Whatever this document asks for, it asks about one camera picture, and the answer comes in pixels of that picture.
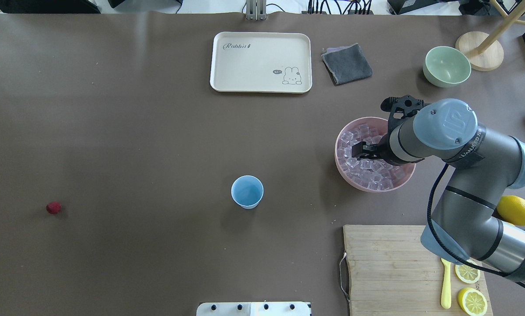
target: gray folded cloth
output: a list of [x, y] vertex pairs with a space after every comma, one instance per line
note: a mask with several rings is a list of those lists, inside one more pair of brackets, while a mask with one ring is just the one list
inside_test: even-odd
[[367, 78], [373, 74], [359, 44], [327, 48], [327, 52], [321, 56], [335, 84]]

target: green bowl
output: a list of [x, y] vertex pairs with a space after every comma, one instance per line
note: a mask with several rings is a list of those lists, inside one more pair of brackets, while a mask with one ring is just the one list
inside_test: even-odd
[[469, 78], [471, 64], [459, 50], [448, 46], [437, 46], [424, 58], [423, 73], [431, 84], [449, 88]]

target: robotic arm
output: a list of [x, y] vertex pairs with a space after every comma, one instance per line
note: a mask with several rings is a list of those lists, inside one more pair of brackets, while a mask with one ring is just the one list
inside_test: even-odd
[[[411, 96], [391, 97], [381, 109], [390, 112], [388, 133], [379, 144], [355, 144], [352, 156], [393, 165], [437, 156], [455, 167], [432, 214], [437, 236], [459, 258], [475, 258], [525, 283], [525, 230], [492, 216], [505, 188], [525, 186], [525, 144], [486, 128], [457, 99], [425, 104]], [[462, 264], [441, 248], [428, 226], [421, 242]]]

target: white floor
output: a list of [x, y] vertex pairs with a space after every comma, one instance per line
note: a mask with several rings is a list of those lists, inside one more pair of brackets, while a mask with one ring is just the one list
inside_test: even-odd
[[[136, 13], [145, 11], [158, 11], [164, 13], [175, 13], [180, 4], [176, 0], [126, 0], [116, 8], [110, 8], [108, 0], [90, 0], [95, 2], [103, 14], [116, 13]], [[371, 0], [371, 10], [374, 14], [390, 14], [387, 0]], [[344, 10], [348, 5], [348, 0], [338, 0], [341, 9]], [[301, 13], [307, 10], [308, 0], [266, 0], [267, 4], [278, 4], [286, 12]], [[334, 0], [328, 0], [332, 14], [339, 14], [338, 7]], [[512, 6], [514, 0], [505, 0], [508, 8]], [[179, 14], [186, 13], [222, 13], [222, 12], [241, 12], [245, 0], [183, 0]], [[412, 15], [461, 15], [458, 10], [459, 2], [448, 2], [446, 4], [433, 4], [425, 8], [414, 10], [406, 14]], [[276, 6], [268, 6], [267, 13], [280, 11]]]

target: yellow knife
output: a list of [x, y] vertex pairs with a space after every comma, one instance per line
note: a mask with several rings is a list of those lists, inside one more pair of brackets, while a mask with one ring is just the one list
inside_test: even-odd
[[448, 309], [452, 306], [452, 286], [449, 283], [450, 263], [443, 258], [440, 258], [440, 260], [444, 264], [444, 282], [442, 283], [442, 296], [440, 298], [440, 305], [443, 308]]

